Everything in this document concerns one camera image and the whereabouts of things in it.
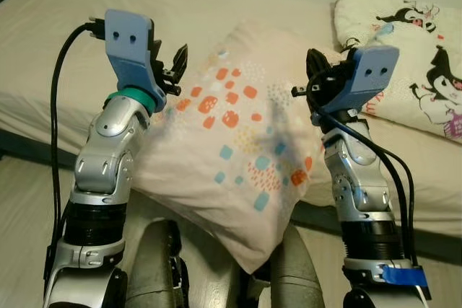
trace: white bed sheet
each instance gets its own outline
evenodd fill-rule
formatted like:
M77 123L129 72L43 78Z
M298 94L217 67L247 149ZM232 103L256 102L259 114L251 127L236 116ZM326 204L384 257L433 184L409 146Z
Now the white bed sheet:
M0 3L1 129L49 143L49 90L58 50L87 16L101 17L107 8L151 17L155 36L163 40L160 58L167 65L176 49L188 43L190 70L242 19L287 28L326 47L335 42L330 5L313 0L5 0ZM60 148L79 151L88 124L115 82L104 44L78 39L59 84ZM371 131L414 171L416 227L460 236L462 146L383 120L372 120ZM330 185L327 172L320 171L305 200L332 204Z

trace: black cylindrical segment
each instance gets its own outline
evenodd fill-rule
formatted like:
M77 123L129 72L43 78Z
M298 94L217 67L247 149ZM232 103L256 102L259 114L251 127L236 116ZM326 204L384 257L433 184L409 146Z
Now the black cylindrical segment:
M344 221L341 230L348 258L404 258L401 237L394 221Z
M126 203L93 206L72 203L66 219L64 240L71 245L109 245L122 239Z

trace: white pillowcase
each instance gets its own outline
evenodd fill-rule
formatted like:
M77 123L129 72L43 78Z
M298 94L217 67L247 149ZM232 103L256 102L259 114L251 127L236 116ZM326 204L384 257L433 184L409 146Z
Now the white pillowcase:
M134 187L213 234L249 273L281 242L322 160L306 99L290 93L308 82L313 46L241 24L183 77L182 99L154 117L137 158Z
M462 142L462 11L403 0L339 0L344 47L392 45L400 57L388 88L364 111Z

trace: blue tape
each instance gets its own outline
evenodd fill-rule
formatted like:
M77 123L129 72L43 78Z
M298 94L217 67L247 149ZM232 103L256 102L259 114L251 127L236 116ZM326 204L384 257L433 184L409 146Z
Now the blue tape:
M393 268L385 266L382 278L394 285L428 286L425 273L421 268Z

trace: two holes on bracket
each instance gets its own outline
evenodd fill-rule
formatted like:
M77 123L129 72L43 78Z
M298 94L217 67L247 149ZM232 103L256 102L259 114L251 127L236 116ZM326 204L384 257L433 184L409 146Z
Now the two holes on bracket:
M382 69L380 70L380 75L386 74L387 71L388 71L387 68L382 68ZM366 73L365 73L365 74L366 74L366 77L369 77L369 76L372 74L372 70L371 70L371 69L366 70Z
M114 40L117 40L120 34L118 32L113 32L113 37ZM135 35L130 35L130 43L135 43L136 41L136 36Z

